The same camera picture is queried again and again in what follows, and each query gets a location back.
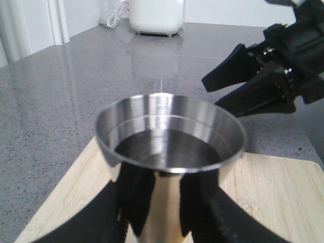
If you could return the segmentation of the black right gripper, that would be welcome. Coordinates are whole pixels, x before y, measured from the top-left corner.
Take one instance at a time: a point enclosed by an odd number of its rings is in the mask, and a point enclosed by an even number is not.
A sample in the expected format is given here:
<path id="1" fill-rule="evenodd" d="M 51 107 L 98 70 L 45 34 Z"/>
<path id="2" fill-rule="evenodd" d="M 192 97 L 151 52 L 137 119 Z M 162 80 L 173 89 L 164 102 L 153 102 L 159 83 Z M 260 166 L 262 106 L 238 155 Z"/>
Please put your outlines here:
<path id="1" fill-rule="evenodd" d="M 245 83 L 215 104 L 236 117 L 296 111 L 285 69 L 291 71 L 297 94 L 306 104 L 323 98 L 323 2 L 293 4 L 296 21 L 273 24 L 263 31 L 264 41 L 237 45 L 230 55 L 202 78 L 207 92 Z M 249 55 L 255 56 L 258 69 Z"/>

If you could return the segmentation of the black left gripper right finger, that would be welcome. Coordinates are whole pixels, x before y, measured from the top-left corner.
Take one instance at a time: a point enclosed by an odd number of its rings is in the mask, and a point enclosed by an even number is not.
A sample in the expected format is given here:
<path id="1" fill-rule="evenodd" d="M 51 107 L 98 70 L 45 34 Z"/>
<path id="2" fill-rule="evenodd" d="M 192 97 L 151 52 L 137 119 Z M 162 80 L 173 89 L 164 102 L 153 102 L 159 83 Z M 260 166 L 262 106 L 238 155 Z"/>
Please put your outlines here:
<path id="1" fill-rule="evenodd" d="M 257 222 L 219 186 L 217 170 L 180 180 L 180 224 L 194 242 L 285 242 Z"/>

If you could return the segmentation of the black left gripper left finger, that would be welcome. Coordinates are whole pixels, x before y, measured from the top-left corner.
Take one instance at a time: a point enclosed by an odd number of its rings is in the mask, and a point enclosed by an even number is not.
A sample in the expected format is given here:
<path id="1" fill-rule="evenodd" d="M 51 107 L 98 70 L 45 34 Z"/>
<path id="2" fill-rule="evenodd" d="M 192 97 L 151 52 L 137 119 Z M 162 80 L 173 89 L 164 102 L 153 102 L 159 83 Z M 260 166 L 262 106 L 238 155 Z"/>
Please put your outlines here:
<path id="1" fill-rule="evenodd" d="M 152 170 L 122 164 L 116 181 L 110 181 L 81 211 L 36 242 L 124 242 L 129 225 L 139 236 L 154 186 Z"/>

